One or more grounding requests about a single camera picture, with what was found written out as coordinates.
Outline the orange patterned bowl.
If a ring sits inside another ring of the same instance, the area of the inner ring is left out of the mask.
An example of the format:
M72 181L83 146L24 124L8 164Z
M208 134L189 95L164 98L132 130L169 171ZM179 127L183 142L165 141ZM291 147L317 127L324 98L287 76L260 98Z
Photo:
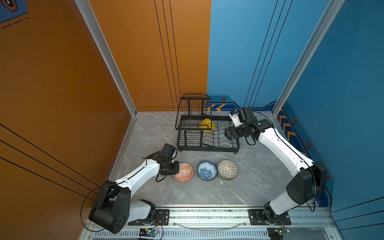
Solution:
M190 164L180 163L179 173L174 175L174 179L181 184L189 182L194 176L194 169Z

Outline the yellow bowl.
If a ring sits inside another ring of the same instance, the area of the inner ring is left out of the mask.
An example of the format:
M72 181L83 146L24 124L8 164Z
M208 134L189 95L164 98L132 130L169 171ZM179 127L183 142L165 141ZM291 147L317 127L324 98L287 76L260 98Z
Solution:
M199 128L203 132L212 132L215 129L215 124L211 119L206 118L201 121Z

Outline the blue floral bowl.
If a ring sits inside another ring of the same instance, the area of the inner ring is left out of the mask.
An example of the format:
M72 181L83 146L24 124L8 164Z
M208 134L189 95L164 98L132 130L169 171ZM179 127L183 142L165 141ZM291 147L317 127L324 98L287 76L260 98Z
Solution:
M210 161L202 161L197 166L199 177L204 181L211 181L218 175L217 166Z

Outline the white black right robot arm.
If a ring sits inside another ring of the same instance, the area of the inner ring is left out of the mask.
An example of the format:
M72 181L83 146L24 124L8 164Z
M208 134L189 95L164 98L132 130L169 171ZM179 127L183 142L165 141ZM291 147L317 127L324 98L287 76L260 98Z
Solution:
M326 189L328 170L325 164L315 163L292 146L274 127L269 119L258 120L252 108L231 110L229 117L234 124L225 129L228 140L252 138L274 153L292 175L292 180L278 197L264 206L264 220L279 224L289 210L315 199Z

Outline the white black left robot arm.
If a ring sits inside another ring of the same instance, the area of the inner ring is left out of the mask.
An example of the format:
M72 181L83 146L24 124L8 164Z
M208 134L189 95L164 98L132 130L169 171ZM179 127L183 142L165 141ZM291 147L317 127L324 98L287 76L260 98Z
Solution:
M164 144L160 151L144 157L144 162L128 175L114 182L105 181L99 188L89 213L89 220L103 229L117 234L126 223L141 221L152 224L156 219L156 205L132 196L151 178L161 182L167 176L179 173L180 163L175 160L178 150Z

